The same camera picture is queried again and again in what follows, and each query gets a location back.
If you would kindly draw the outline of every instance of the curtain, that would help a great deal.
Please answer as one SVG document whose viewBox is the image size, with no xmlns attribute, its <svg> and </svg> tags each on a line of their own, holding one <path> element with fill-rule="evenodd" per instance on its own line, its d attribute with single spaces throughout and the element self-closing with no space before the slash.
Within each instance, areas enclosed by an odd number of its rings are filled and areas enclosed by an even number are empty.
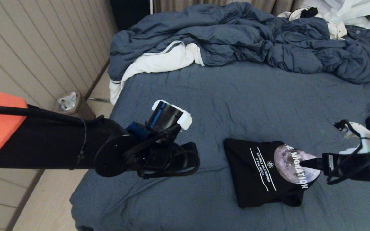
<svg viewBox="0 0 370 231">
<path fill-rule="evenodd" d="M 154 12 L 182 11 L 195 4 L 224 6 L 233 2 L 248 2 L 255 8 L 277 16 L 284 11 L 292 11 L 295 0 L 153 0 Z"/>
</svg>

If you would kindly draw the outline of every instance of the moon print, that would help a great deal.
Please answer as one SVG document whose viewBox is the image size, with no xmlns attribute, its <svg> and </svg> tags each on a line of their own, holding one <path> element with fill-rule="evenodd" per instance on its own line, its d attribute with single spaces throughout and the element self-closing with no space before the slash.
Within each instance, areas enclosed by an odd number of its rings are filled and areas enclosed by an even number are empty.
<svg viewBox="0 0 370 231">
<path fill-rule="evenodd" d="M 285 180 L 294 184 L 304 184 L 304 179 L 307 183 L 315 180 L 321 171 L 302 166 L 295 168 L 294 159 L 292 158 L 291 153 L 296 152 L 299 161 L 315 159 L 316 156 L 297 149 L 289 150 L 288 147 L 289 146 L 281 145 L 274 153 L 276 169 L 278 169 L 281 176 Z"/>
</svg>

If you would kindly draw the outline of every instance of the wall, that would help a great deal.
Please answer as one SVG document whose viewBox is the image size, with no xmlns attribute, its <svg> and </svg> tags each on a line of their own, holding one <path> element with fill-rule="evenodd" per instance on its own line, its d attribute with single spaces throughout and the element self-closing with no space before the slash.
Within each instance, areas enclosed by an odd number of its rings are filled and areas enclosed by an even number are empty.
<svg viewBox="0 0 370 231">
<path fill-rule="evenodd" d="M 108 0 L 0 0 L 0 92 L 48 110 L 65 92 L 85 95 L 116 31 Z M 0 230 L 36 173 L 0 169 Z"/>
</svg>

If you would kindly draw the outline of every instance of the black clothing item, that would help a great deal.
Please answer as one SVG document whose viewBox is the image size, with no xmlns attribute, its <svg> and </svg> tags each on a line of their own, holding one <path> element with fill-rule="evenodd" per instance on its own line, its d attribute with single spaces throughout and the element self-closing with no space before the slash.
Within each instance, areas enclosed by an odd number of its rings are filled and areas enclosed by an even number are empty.
<svg viewBox="0 0 370 231">
<path fill-rule="evenodd" d="M 280 141 L 256 143 L 225 139 L 224 148 L 241 208 L 273 202 L 300 206 L 304 190 L 320 173 L 299 165 L 299 161 L 313 159 L 313 156 Z M 296 168 L 290 161 L 295 161 Z"/>
<path fill-rule="evenodd" d="M 311 18 L 318 14 L 318 9 L 315 7 L 311 7 L 310 9 L 304 9 L 301 12 L 301 18 Z"/>
</svg>

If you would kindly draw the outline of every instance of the wooden floor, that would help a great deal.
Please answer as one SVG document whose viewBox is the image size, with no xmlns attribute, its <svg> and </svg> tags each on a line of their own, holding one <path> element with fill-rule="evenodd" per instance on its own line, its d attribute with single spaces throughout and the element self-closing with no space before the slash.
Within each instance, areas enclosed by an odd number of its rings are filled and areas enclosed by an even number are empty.
<svg viewBox="0 0 370 231">
<path fill-rule="evenodd" d="M 109 76 L 105 74 L 91 94 L 109 98 Z M 109 117 L 111 103 L 88 101 L 96 115 Z M 69 198 L 87 170 L 46 170 L 15 224 L 14 231 L 76 231 Z"/>
</svg>

